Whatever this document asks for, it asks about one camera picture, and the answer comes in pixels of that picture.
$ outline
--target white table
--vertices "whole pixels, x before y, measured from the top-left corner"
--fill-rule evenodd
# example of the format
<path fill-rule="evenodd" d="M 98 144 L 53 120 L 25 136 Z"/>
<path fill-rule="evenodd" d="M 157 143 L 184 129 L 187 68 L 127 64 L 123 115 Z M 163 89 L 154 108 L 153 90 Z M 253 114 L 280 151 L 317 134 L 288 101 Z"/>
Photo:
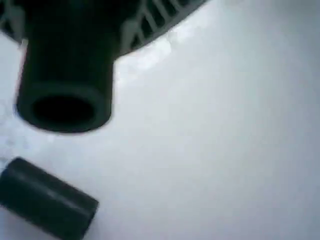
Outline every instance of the white table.
<path fill-rule="evenodd" d="M 6 116 L 3 154 L 100 200 L 87 240 L 318 240 L 319 3 L 212 0 L 173 46 L 118 61 L 106 127 L 48 136 Z M 7 106 L 20 58 L 1 37 Z M 52 238 L 1 209 L 0 239 Z"/>

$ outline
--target grille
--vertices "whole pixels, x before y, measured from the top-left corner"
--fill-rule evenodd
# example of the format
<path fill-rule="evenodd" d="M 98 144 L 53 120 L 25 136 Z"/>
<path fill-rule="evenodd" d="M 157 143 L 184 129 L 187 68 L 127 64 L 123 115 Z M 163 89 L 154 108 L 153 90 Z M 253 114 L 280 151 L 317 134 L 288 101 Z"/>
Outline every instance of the grille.
<path fill-rule="evenodd" d="M 17 42 L 23 39 L 23 11 L 13 0 L 0 0 L 0 30 Z M 136 14 L 122 26 L 120 55 L 135 51 L 165 34 L 207 0 L 141 0 Z"/>

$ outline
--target black cylindrical nozzle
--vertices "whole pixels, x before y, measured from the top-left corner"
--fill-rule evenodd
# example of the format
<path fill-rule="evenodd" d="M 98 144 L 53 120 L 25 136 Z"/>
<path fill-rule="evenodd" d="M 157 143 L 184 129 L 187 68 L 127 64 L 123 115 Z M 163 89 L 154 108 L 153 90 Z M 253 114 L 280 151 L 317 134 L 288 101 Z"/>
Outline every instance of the black cylindrical nozzle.
<path fill-rule="evenodd" d="M 81 240 L 98 208 L 89 195 L 22 158 L 0 175 L 0 204 L 61 240 Z"/>
<path fill-rule="evenodd" d="M 84 133 L 111 117 L 120 44 L 104 2 L 57 0 L 27 17 L 16 108 L 31 125 Z"/>

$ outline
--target nozzle opening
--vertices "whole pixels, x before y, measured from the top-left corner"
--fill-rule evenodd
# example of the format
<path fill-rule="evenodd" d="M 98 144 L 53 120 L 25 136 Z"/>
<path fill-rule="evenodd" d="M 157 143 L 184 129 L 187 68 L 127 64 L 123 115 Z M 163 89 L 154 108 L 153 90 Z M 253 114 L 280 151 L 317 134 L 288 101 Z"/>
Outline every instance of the nozzle opening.
<path fill-rule="evenodd" d="M 37 100 L 32 110 L 41 122 L 52 126 L 78 126 L 91 121 L 95 116 L 93 106 L 75 96 L 53 95 Z"/>

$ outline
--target black cylinder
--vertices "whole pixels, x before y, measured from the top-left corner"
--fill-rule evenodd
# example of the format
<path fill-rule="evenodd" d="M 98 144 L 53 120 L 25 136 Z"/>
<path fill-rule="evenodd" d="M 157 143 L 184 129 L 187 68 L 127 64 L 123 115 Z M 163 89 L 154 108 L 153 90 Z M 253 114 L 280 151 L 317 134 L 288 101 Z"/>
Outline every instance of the black cylinder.
<path fill-rule="evenodd" d="M 48 1 L 27 12 L 16 109 L 42 130 L 84 133 L 111 117 L 117 30 L 105 0 Z"/>
<path fill-rule="evenodd" d="M 98 208 L 97 200 L 22 158 L 0 176 L 0 204 L 62 240 L 82 239 Z"/>

